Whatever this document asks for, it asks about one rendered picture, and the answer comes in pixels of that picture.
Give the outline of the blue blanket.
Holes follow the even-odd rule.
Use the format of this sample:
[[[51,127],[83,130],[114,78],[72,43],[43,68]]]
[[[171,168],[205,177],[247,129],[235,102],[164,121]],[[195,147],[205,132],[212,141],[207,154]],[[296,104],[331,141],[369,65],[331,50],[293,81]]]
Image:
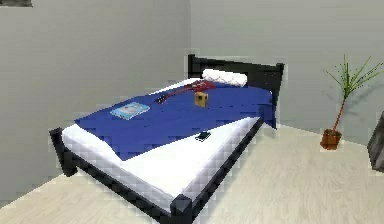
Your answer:
[[[268,90],[217,83],[207,94],[205,108],[195,105],[192,91],[173,96],[162,104],[155,102],[156,94],[136,96],[79,118],[75,123],[106,142],[121,160],[246,117],[259,117],[271,127],[276,126],[276,107]],[[134,102],[149,110],[129,120],[111,114]]]

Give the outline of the light blue book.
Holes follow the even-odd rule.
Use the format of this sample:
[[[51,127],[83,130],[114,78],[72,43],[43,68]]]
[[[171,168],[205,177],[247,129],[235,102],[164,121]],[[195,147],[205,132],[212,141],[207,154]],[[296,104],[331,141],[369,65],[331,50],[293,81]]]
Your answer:
[[[117,116],[121,119],[130,120],[140,114],[150,110],[150,107],[137,102],[126,104],[122,107],[116,108],[110,112],[111,115]]]

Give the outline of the tan brown box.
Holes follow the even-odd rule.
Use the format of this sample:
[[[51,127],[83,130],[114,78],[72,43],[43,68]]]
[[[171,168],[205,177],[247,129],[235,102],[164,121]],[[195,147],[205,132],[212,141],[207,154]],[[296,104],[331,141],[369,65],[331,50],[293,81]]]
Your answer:
[[[194,102],[198,107],[206,107],[208,104],[208,95],[204,92],[196,92]]]

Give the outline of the white pillow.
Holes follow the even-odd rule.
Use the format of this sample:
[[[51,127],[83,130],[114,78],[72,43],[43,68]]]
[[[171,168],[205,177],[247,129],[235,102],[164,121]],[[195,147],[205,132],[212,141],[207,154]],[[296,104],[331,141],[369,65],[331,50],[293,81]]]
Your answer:
[[[207,81],[243,87],[247,84],[247,76],[242,73],[205,69],[202,78]]]

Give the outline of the dark grey furniture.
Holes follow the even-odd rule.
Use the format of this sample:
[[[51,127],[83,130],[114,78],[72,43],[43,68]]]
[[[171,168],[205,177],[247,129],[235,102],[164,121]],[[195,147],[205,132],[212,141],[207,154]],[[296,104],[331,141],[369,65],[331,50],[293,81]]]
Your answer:
[[[384,111],[373,131],[367,149],[372,169],[384,173]]]

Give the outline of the black phone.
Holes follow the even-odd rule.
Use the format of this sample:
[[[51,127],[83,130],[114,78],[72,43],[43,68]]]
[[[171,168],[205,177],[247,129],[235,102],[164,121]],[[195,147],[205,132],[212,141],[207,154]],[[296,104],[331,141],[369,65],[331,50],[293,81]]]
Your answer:
[[[209,136],[211,135],[210,132],[208,131],[205,131],[205,132],[201,132],[198,136],[195,137],[196,140],[198,141],[205,141]]]

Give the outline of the red electric guitar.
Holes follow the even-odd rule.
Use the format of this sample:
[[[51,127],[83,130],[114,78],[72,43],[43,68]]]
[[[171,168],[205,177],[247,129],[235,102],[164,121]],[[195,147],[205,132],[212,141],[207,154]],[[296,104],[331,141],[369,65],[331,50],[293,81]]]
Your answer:
[[[205,90],[208,90],[208,89],[215,89],[215,85],[212,82],[210,82],[210,81],[199,80],[199,81],[195,81],[195,82],[193,82],[191,84],[185,85],[180,90],[175,90],[175,91],[173,91],[171,93],[163,94],[162,96],[158,97],[155,100],[155,102],[158,103],[158,104],[162,104],[168,98],[170,98],[172,96],[175,96],[175,95],[178,95],[178,94],[181,94],[181,93],[184,93],[184,92],[187,92],[187,91],[202,92],[202,91],[205,91]]]

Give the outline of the dark framed wall picture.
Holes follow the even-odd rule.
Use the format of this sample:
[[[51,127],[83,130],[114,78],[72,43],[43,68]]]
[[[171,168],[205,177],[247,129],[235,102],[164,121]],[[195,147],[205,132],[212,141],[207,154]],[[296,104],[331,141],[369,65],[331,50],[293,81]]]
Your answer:
[[[31,0],[0,0],[0,7],[33,7]]]

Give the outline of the houseplant in brown pot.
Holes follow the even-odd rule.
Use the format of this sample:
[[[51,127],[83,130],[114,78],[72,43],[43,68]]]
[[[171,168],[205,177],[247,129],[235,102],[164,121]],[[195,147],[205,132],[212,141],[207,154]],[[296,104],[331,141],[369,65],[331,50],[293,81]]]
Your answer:
[[[326,150],[336,150],[338,148],[342,138],[342,133],[338,130],[338,125],[341,121],[341,116],[346,106],[347,99],[352,93],[363,87],[373,78],[384,74],[384,62],[379,62],[372,68],[368,68],[367,65],[370,60],[371,56],[369,56],[359,68],[353,70],[349,66],[347,56],[343,55],[343,62],[336,66],[336,75],[333,75],[327,70],[324,71],[324,73],[329,75],[341,88],[342,102],[333,126],[323,131],[322,139],[320,141],[320,146],[322,148]]]

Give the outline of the black framed white bed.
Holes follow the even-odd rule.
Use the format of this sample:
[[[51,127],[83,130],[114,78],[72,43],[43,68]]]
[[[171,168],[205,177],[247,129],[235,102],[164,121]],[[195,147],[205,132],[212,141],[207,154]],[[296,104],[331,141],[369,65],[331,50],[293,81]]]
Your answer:
[[[262,65],[189,55],[185,80],[146,95],[160,97],[204,80],[205,69],[245,74],[245,86],[270,91],[277,109],[284,72],[281,63]],[[192,224],[259,128],[267,124],[259,117],[246,117],[206,130],[211,135],[203,142],[195,139],[200,132],[121,160],[106,142],[75,121],[50,132],[63,173],[72,176],[83,170],[160,224]]]

